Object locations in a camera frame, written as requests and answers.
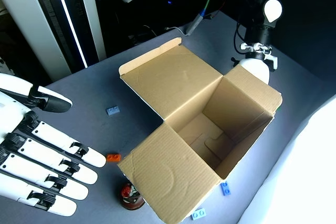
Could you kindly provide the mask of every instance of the robotic hand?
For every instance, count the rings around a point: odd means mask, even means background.
[[[96,172],[76,159],[102,167],[105,157],[39,121],[30,109],[66,112],[72,106],[69,99],[3,73],[0,73],[0,91],[0,195],[54,214],[71,216],[76,211],[76,203],[57,194],[85,199],[88,188],[77,181],[94,184],[98,178]],[[14,133],[15,130],[29,137]]]
[[[248,50],[245,59],[237,61],[246,70],[268,84],[269,72],[278,68],[278,58],[272,56],[270,33],[282,14],[282,5],[278,0],[246,0],[250,6],[253,24],[246,29],[241,50]]]

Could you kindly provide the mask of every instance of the table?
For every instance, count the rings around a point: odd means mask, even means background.
[[[51,84],[50,89],[73,101],[73,107],[68,112],[54,114],[36,111],[41,120],[100,153],[120,153],[124,157],[162,120],[123,83],[118,67],[172,38],[182,36],[185,47],[225,74],[232,68],[230,58],[239,58],[233,49],[235,28],[235,21],[219,12],[213,20],[202,21],[189,37],[176,29],[160,35]],[[221,188],[217,187],[201,204],[207,215],[197,223],[236,223],[300,122],[316,107],[323,83],[279,50],[275,49],[274,55],[279,58],[279,69],[271,74],[270,85],[282,93],[283,104],[274,121],[227,178],[232,194],[224,197]],[[106,108],[115,105],[120,113],[108,116]],[[147,204],[136,211],[128,211],[120,206],[117,193],[126,179],[115,163],[93,169],[98,173],[98,181],[88,185],[89,195],[85,200],[75,201],[78,209],[73,216],[53,215],[0,197],[0,222],[162,223]],[[191,222],[190,217],[183,221]]]

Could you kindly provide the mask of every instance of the cardboard box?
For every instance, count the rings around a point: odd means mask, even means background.
[[[241,66],[223,76],[181,42],[119,68],[164,122],[118,166],[166,223],[189,216],[225,180],[282,102]]]

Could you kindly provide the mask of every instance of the blue lego brick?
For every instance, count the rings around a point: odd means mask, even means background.
[[[221,183],[220,186],[222,188],[224,196],[227,196],[227,195],[231,194],[231,191],[230,191],[230,188],[229,188],[229,185],[227,184],[227,182]]]
[[[106,109],[106,112],[107,112],[108,115],[114,115],[116,113],[119,113],[120,110],[119,110],[118,106],[114,106],[114,107]]]
[[[193,220],[197,220],[197,219],[202,218],[204,216],[206,216],[205,209],[201,208],[197,211],[194,211],[194,213],[191,215],[191,218],[193,218]]]

